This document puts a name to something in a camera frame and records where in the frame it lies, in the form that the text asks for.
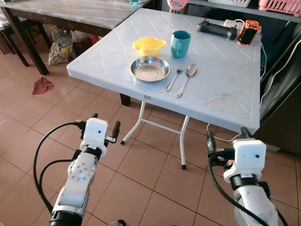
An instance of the metal plate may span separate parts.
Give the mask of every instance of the metal plate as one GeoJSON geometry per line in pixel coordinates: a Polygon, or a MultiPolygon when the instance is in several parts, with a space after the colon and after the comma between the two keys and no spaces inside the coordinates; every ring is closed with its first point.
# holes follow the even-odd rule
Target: metal plate
{"type": "Polygon", "coordinates": [[[144,56],[135,60],[130,70],[132,75],[140,81],[157,82],[167,77],[170,66],[159,57],[144,56]]]}

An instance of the orange device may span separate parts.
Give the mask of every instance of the orange device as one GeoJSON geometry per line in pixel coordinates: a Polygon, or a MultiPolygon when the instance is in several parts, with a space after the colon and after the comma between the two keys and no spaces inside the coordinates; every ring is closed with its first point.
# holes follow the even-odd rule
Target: orange device
{"type": "Polygon", "coordinates": [[[246,20],[245,25],[240,30],[238,43],[241,45],[250,45],[258,30],[259,23],[257,21],[246,20]]]}

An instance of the fork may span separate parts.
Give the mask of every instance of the fork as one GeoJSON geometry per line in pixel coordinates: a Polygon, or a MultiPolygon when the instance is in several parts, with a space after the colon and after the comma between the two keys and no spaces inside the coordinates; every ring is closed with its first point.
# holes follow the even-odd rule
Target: fork
{"type": "Polygon", "coordinates": [[[181,74],[183,71],[184,71],[184,68],[183,68],[183,67],[179,67],[179,68],[178,68],[177,74],[175,75],[174,79],[169,83],[169,85],[166,87],[166,91],[169,91],[169,90],[171,89],[171,87],[172,87],[173,84],[174,84],[175,79],[176,79],[177,76],[178,76],[179,74],[181,74]]]}

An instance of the table surface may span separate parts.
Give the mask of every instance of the table surface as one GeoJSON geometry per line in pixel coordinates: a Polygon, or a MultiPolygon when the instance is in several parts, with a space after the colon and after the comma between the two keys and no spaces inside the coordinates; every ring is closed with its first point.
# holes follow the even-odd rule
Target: table surface
{"type": "Polygon", "coordinates": [[[69,75],[236,132],[245,126],[254,133],[259,128],[260,42],[254,39],[250,46],[243,46],[223,36],[199,33],[196,27],[201,20],[139,9],[68,64],[69,75]],[[183,59],[171,56],[173,30],[191,33],[190,48],[183,59]],[[171,70],[157,83],[137,81],[129,70],[129,65],[139,58],[132,42],[144,36],[167,42],[158,57],[165,59],[171,70]],[[182,65],[186,69],[191,63],[198,65],[198,71],[188,81],[183,96],[177,98],[176,93],[186,80],[185,73],[166,92],[177,68],[182,65]]]}
{"type": "MultiPolygon", "coordinates": [[[[21,18],[19,17],[20,21],[24,21],[26,20],[25,18],[21,18]]],[[[9,22],[6,19],[5,15],[3,14],[3,12],[0,10],[0,30],[4,29],[5,26],[8,26],[9,22]]]]}
{"type": "Polygon", "coordinates": [[[0,0],[0,7],[114,29],[150,1],[144,0],[138,6],[132,6],[128,0],[0,0]]]}

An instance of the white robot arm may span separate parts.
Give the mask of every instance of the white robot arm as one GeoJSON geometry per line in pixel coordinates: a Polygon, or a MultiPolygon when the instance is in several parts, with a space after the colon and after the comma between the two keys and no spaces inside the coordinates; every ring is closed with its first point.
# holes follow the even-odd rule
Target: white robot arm
{"type": "Polygon", "coordinates": [[[265,164],[266,146],[262,141],[250,138],[251,134],[246,128],[242,128],[242,135],[246,138],[234,140],[234,149],[215,152],[214,137],[211,131],[207,132],[211,178],[220,193],[235,206],[234,214],[240,226],[277,226],[278,212],[269,199],[269,187],[266,182],[258,182],[265,164]],[[234,199],[219,186],[212,166],[224,167],[223,177],[231,183],[234,199]]]}
{"type": "Polygon", "coordinates": [[[90,196],[98,161],[105,156],[108,142],[115,143],[120,122],[116,123],[112,137],[106,136],[107,121],[87,120],[81,152],[68,167],[68,178],[51,212],[50,226],[80,226],[90,196]]]}

